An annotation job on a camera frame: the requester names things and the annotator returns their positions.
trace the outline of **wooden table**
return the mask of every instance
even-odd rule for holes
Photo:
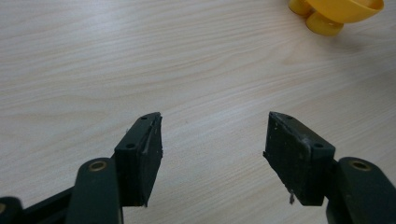
[[[163,114],[148,208],[125,223],[326,223],[289,204],[268,162],[269,111],[290,114],[396,183],[396,2],[311,33],[287,1],[3,1],[0,194],[38,203]]]

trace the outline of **light wood tabletop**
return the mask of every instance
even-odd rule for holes
[[[285,0],[0,3],[0,196],[27,207],[73,186],[156,111],[162,165],[125,223],[327,223],[327,202],[290,205],[262,157],[268,113],[395,185],[396,2],[336,37]]]

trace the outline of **yellow object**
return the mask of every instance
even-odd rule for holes
[[[363,21],[384,8],[383,0],[290,0],[289,8],[309,16],[306,25],[320,35],[337,35],[344,23]]]

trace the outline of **black plastic part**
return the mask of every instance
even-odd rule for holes
[[[21,223],[21,201],[14,197],[0,198],[0,223]]]
[[[87,161],[78,170],[66,224],[122,223],[116,165],[108,158]]]
[[[115,148],[122,206],[148,205],[163,157],[160,113],[136,121]]]
[[[352,222],[396,223],[396,188],[384,173],[358,158],[343,158],[338,164],[338,188]]]
[[[263,156],[302,205],[322,205],[335,147],[299,120],[270,112]]]
[[[73,188],[24,210],[24,223],[64,223]]]

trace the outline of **yellow plastic toy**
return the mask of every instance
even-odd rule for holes
[[[363,21],[384,8],[383,0],[290,0],[294,13],[319,35],[338,35],[344,23]]]

